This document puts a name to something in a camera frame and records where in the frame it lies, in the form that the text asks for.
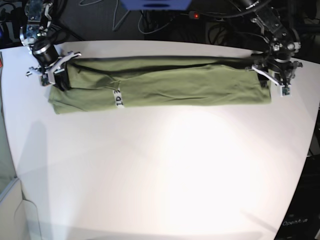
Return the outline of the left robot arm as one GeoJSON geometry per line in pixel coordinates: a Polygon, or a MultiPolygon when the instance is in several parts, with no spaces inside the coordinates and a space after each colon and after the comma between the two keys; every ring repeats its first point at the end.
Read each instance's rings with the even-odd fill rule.
{"type": "Polygon", "coordinates": [[[259,26],[260,36],[268,44],[267,51],[249,70],[274,83],[280,96],[286,97],[291,95],[291,80],[295,78],[296,70],[303,67],[301,62],[291,61],[301,49],[301,41],[297,31],[286,27],[269,3],[269,0],[239,1],[245,8],[243,14],[254,14],[251,22],[259,26]]]}

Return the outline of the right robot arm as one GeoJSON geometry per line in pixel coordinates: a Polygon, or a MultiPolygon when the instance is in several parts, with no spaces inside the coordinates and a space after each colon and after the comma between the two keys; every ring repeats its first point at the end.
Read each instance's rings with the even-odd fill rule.
{"type": "Polygon", "coordinates": [[[54,86],[61,91],[71,88],[67,63],[82,54],[70,51],[66,55],[59,54],[54,41],[47,35],[51,24],[50,0],[28,0],[24,8],[26,24],[20,28],[20,41],[28,48],[37,63],[37,67],[30,67],[26,76],[37,75],[43,87],[54,86]]]}

